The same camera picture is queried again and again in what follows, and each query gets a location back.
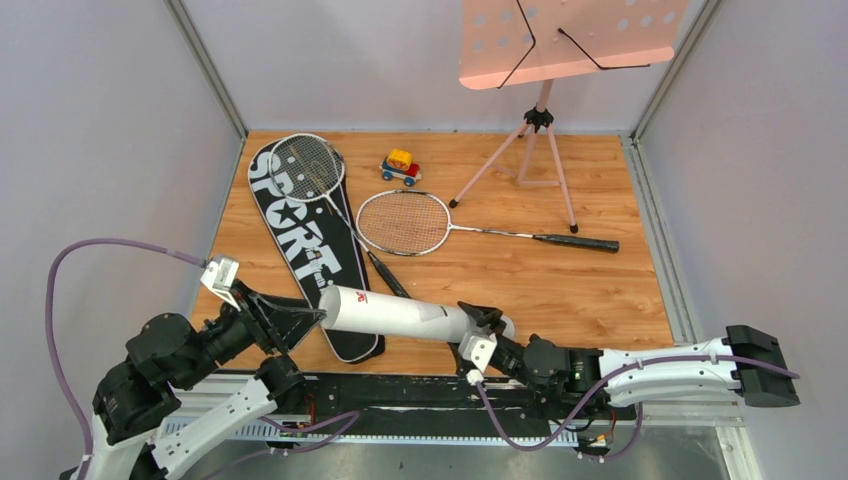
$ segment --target music stand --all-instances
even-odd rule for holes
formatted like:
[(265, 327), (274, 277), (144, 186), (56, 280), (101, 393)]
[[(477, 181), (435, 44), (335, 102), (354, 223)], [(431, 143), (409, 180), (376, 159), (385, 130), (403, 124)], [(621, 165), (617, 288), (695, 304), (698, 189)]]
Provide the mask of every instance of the music stand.
[[(554, 117), (547, 110), (554, 79), (670, 60), (674, 56), (671, 45), (687, 2), (465, 0), (460, 83), (473, 90), (528, 82), (542, 82), (542, 87), (534, 107), (524, 114), (518, 127), (449, 202), (450, 207), (459, 205), (462, 197), (491, 167), (514, 177), (519, 186), (559, 186), (571, 231), (577, 233), (577, 219), (552, 126)], [(521, 58), (524, 60), (515, 68)], [(496, 165), (495, 161), (507, 147), (531, 127), (518, 172)], [(558, 180), (528, 181), (525, 180), (527, 168), (536, 135), (542, 127), (547, 133)]]

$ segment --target white cylinder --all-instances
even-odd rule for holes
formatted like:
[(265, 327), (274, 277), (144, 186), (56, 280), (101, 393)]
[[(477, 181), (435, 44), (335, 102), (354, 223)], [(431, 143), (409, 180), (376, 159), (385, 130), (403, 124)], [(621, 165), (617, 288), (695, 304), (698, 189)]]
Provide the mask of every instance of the white cylinder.
[[(365, 290), (332, 285), (321, 294), (318, 308), (327, 312), (321, 326), (327, 330), (399, 335), (459, 343), (474, 328), (468, 315), (457, 307), (419, 302)], [(505, 336), (515, 329), (507, 322)]]

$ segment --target wooden tabletop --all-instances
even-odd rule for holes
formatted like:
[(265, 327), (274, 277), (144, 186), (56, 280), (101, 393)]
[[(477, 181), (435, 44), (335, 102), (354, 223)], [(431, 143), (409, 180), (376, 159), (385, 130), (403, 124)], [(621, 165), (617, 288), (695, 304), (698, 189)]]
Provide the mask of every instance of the wooden tabletop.
[[(254, 154), (287, 132), (252, 132), (230, 191), (212, 253), (236, 258), (238, 277), (262, 293), (300, 297), (300, 291), (263, 224), (247, 183)], [(411, 152), (421, 165), (416, 188), (447, 202), (506, 138), (492, 134), (319, 133), (344, 155), (348, 196), (356, 210), (375, 193), (403, 188), (386, 182), (379, 165), (392, 148)], [(618, 240), (617, 254), (558, 247), (521, 238), (454, 231), (435, 252), (421, 257), (378, 256), (413, 298), (455, 305), (458, 300), (495, 306), (514, 321), (516, 340), (530, 334), (561, 346), (647, 349), (672, 345), (656, 274), (645, 241), (624, 154), (617, 137), (558, 136), (580, 236)], [(517, 169), (526, 140), (499, 163)], [(528, 179), (555, 179), (547, 143), (537, 142)], [(453, 223), (526, 233), (569, 234), (557, 187), (520, 188), (489, 170), (451, 211)], [(371, 288), (391, 292), (366, 262)], [(191, 322), (217, 316), (221, 301), (201, 289)], [(340, 362), (321, 332), (293, 352), (301, 370), (452, 373), (453, 358), (439, 342), (389, 337), (386, 352), (359, 365)], [(226, 366), (256, 368), (256, 347)]]

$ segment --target gray floor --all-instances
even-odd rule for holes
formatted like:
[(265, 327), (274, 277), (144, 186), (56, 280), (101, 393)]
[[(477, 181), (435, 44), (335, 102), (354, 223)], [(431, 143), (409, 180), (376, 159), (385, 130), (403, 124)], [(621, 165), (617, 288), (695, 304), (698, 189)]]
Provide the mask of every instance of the gray floor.
[[(616, 429), (617, 443), (630, 432)], [(184, 477), (203, 475), (250, 452), (264, 449), (254, 442), (225, 442)], [(712, 428), (654, 427), (642, 431), (623, 459), (597, 465), (578, 460), (571, 450), (548, 448), (522, 453), (509, 447), (409, 445), (330, 445), (316, 452), (283, 457), (263, 456), (226, 472), (216, 480), (243, 479), (519, 479), (598, 480), (725, 480), (727, 471)]]

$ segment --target toy car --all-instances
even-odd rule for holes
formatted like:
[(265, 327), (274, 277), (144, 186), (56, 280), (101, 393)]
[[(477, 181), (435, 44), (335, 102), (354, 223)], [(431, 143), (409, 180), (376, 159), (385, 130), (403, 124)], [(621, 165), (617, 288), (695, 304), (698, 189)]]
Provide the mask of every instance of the toy car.
[(393, 149), (380, 165), (383, 170), (383, 180), (391, 181), (400, 178), (407, 187), (421, 180), (421, 168), (412, 163), (412, 154), (403, 150)]

